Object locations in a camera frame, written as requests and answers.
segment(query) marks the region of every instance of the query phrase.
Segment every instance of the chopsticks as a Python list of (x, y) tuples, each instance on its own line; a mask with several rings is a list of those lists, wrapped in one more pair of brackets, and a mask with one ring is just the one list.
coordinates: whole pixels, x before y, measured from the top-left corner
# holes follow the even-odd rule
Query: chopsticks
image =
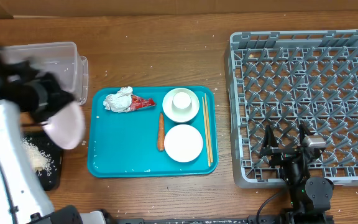
[(206, 94), (203, 97), (203, 113), (204, 113), (206, 152), (208, 156), (208, 167), (211, 167), (211, 163), (214, 162), (214, 159), (212, 155), (211, 130), (209, 127), (209, 111), (208, 111), (208, 100), (206, 98)]

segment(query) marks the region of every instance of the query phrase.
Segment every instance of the cable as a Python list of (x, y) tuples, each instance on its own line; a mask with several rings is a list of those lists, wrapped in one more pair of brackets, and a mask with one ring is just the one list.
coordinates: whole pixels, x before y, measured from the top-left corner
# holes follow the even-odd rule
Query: cable
[(9, 191), (9, 187), (7, 186), (7, 181), (6, 181), (6, 179), (5, 179), (4, 172), (2, 171), (1, 163), (0, 163), (0, 173), (1, 173), (2, 181), (4, 182), (4, 188), (5, 188), (5, 193), (6, 193), (7, 201), (8, 201), (8, 203), (9, 203), (9, 209), (10, 209), (10, 211), (11, 211), (12, 224), (18, 224), (18, 222), (17, 222), (17, 217), (16, 217), (16, 211), (15, 211), (14, 205), (13, 205), (13, 199), (12, 199), (12, 197), (11, 197), (11, 193), (10, 193), (10, 191)]
[(280, 192), (277, 192), (275, 195), (271, 196), (269, 199), (267, 199), (259, 208), (258, 212), (256, 213), (256, 224), (259, 224), (259, 215), (260, 215), (260, 212), (262, 211), (262, 209), (270, 202), (272, 201), (273, 199), (275, 199), (276, 197), (284, 194), (285, 192), (287, 192), (288, 190), (288, 187), (285, 187), (282, 191)]

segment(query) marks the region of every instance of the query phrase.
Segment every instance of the small white cup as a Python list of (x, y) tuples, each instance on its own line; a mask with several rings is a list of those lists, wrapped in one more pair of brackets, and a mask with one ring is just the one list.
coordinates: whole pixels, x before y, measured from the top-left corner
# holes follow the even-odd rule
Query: small white cup
[(191, 98), (185, 92), (179, 92), (173, 96), (172, 110), (176, 113), (187, 113), (191, 110)]

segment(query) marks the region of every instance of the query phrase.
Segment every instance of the white plate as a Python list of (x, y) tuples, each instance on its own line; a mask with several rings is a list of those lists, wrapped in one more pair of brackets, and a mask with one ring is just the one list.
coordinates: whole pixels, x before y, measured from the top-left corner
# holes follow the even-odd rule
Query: white plate
[[(187, 93), (191, 99), (191, 108), (186, 113), (175, 112), (175, 110), (172, 107), (173, 97), (177, 93), (181, 93), (181, 92)], [(165, 115), (167, 115), (169, 119), (171, 119), (176, 123), (185, 123), (193, 119), (197, 115), (199, 109), (200, 109), (200, 102), (198, 101), (197, 95), (193, 91), (186, 88), (173, 89), (169, 91), (164, 96), (164, 99), (162, 100), (162, 110), (164, 111)]]
[(203, 150), (203, 137), (194, 127), (180, 124), (169, 130), (164, 146), (168, 156), (174, 161), (190, 162)]

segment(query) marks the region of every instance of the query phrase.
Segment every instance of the wooden table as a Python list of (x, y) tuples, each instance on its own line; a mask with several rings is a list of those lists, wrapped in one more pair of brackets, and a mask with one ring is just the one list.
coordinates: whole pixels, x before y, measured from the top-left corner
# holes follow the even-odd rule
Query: wooden table
[[(205, 85), (216, 93), (219, 165), (212, 174), (97, 179), (86, 167), (87, 145), (79, 145), (65, 152), (61, 184), (48, 192), (56, 209), (68, 204), (80, 212), (105, 208), (118, 218), (247, 217), (277, 190), (240, 189), (233, 181), (223, 65), (229, 36), (324, 29), (358, 29), (358, 11), (1, 20), (0, 43), (75, 42), (89, 60), (90, 89), (83, 107), (87, 127), (92, 97), (101, 88)], [(289, 206), (288, 197), (282, 197), (262, 213)], [(336, 187), (328, 213), (337, 223), (358, 223), (358, 187)]]

